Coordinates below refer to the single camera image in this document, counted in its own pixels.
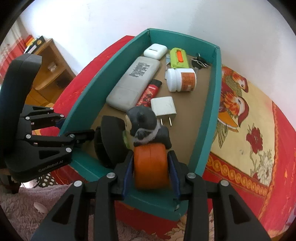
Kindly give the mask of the white pill bottle orange label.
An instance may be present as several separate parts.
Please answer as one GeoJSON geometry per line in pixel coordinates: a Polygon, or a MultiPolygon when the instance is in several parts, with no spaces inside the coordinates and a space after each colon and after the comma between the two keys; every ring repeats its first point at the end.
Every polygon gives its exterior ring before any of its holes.
{"type": "Polygon", "coordinates": [[[169,68],[166,84],[169,92],[191,92],[197,84],[196,73],[192,68],[169,68]]]}

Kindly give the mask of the red lighter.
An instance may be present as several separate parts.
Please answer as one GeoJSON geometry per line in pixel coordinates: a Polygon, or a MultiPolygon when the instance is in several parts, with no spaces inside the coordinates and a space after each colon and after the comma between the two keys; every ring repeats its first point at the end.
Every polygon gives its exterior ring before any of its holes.
{"type": "Polygon", "coordinates": [[[145,91],[142,93],[140,99],[138,100],[136,106],[146,106],[151,107],[151,99],[155,98],[159,92],[162,82],[157,79],[152,79],[145,91]]]}

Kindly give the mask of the green orange utility knife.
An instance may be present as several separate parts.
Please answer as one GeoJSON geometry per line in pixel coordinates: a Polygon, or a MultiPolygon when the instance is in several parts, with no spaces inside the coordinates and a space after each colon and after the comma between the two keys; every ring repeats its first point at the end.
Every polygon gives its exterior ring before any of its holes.
{"type": "Polygon", "coordinates": [[[170,51],[171,68],[190,68],[185,50],[173,48],[170,51]]]}

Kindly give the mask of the white earbuds case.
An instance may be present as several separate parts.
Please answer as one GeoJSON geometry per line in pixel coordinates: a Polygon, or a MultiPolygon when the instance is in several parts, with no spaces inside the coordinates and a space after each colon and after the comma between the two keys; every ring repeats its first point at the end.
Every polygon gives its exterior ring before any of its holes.
{"type": "Polygon", "coordinates": [[[168,48],[165,45],[154,43],[144,51],[144,56],[156,60],[160,60],[166,53],[168,48]]]}

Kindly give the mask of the wooden bedside shelf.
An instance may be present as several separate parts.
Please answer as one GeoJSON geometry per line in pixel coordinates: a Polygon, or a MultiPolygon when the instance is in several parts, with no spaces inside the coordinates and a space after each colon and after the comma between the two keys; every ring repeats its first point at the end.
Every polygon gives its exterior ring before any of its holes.
{"type": "Polygon", "coordinates": [[[56,102],[76,75],[53,39],[47,40],[34,54],[42,57],[42,65],[34,79],[25,104],[47,106],[56,102]]]}

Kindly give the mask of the black car key with keyring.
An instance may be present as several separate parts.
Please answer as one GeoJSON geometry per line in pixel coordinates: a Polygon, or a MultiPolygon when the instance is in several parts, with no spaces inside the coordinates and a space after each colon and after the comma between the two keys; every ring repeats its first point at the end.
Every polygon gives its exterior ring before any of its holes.
{"type": "Polygon", "coordinates": [[[197,53],[196,56],[191,59],[191,65],[199,70],[211,66],[209,62],[207,62],[203,57],[201,57],[200,53],[197,53]]]}

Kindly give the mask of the orange timer with cat figure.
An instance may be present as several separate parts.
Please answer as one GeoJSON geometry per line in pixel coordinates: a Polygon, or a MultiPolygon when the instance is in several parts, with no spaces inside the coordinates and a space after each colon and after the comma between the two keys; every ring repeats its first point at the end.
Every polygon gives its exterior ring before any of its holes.
{"type": "Polygon", "coordinates": [[[126,112],[125,130],[132,138],[135,187],[141,190],[167,188],[170,185],[169,129],[161,125],[151,108],[135,106],[126,112]]]}

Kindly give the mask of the red floral bed blanket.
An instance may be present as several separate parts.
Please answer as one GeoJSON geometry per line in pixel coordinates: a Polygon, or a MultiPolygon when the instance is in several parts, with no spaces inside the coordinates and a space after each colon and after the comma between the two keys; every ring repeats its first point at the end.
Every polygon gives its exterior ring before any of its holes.
{"type": "MultiPolygon", "coordinates": [[[[87,84],[102,66],[133,36],[125,36],[94,58],[65,88],[53,107],[68,115],[87,84]]],[[[260,89],[247,82],[248,92],[241,92],[249,114],[238,132],[219,132],[212,145],[203,178],[218,182],[226,179],[250,206],[272,240],[278,240],[292,226],[295,215],[295,129],[280,108],[260,89]],[[266,186],[266,195],[248,188],[251,184],[266,186]]],[[[129,240],[136,233],[157,236],[163,240],[183,240],[186,215],[177,221],[144,213],[122,202],[116,203],[119,224],[131,227],[129,240]]]]}

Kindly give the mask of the grey white power bank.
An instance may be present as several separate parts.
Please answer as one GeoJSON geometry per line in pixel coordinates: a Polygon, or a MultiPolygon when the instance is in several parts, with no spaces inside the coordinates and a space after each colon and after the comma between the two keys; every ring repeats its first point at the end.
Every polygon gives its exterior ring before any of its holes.
{"type": "Polygon", "coordinates": [[[124,112],[136,106],[159,67],[160,61],[139,56],[119,79],[106,103],[124,112]]]}

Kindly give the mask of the books on shelf top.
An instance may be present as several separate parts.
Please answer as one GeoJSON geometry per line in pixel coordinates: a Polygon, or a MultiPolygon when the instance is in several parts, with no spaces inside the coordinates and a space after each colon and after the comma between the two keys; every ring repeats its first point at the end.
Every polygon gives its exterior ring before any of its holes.
{"type": "Polygon", "coordinates": [[[33,38],[32,36],[27,37],[26,39],[26,49],[23,53],[33,54],[45,43],[45,38],[43,36],[39,36],[37,38],[33,38]]]}

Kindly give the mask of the white usb wall charger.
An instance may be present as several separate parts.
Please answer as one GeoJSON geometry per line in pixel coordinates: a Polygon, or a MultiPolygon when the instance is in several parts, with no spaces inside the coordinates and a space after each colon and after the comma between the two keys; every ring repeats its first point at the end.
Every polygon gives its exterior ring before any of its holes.
{"type": "Polygon", "coordinates": [[[152,98],[151,108],[156,117],[159,118],[161,125],[163,119],[168,118],[170,127],[172,127],[172,120],[175,118],[177,111],[171,96],[152,98]]]}

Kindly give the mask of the black folding phone stand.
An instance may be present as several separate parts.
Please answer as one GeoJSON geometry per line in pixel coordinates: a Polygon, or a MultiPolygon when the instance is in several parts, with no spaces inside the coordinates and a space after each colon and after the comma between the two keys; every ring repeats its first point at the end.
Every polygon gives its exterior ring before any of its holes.
{"type": "Polygon", "coordinates": [[[115,116],[104,115],[95,130],[94,149],[100,164],[107,169],[125,162],[132,154],[124,141],[125,122],[115,116]]]}

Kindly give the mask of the pink fluffy rug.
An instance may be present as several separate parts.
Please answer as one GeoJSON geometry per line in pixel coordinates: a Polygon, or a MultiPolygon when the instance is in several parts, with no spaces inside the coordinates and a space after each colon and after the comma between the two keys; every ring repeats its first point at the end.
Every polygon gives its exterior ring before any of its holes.
{"type": "MultiPolygon", "coordinates": [[[[1,207],[14,229],[23,240],[30,240],[35,230],[46,217],[47,213],[39,212],[34,203],[37,202],[50,211],[69,185],[49,187],[20,188],[17,194],[8,193],[1,185],[1,207]]],[[[93,215],[89,216],[88,240],[93,240],[93,215]]],[[[149,240],[147,236],[132,227],[117,221],[119,240],[149,240]]]]}

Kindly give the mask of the teal cardboard tray box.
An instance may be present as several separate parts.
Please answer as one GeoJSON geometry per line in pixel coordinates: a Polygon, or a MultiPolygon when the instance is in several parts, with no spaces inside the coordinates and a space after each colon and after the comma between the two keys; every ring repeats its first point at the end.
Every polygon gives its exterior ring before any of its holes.
{"type": "Polygon", "coordinates": [[[88,181],[117,174],[120,199],[143,212],[178,220],[187,211],[190,185],[181,170],[201,178],[210,153],[218,117],[221,90],[221,51],[201,39],[159,29],[148,29],[121,48],[81,93],[62,125],[60,134],[95,130],[96,158],[75,151],[74,168],[88,181]],[[198,83],[182,86],[175,95],[178,109],[171,128],[159,121],[152,108],[138,100],[159,70],[158,60],[144,57],[150,45],[160,43],[210,65],[207,89],[198,83]]]}

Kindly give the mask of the small printed card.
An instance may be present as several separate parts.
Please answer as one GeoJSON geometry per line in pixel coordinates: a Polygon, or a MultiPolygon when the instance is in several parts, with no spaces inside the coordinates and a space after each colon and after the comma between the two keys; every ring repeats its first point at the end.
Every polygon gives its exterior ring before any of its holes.
{"type": "Polygon", "coordinates": [[[171,57],[170,54],[166,54],[166,67],[165,67],[165,79],[167,79],[168,69],[171,68],[171,57]]]}

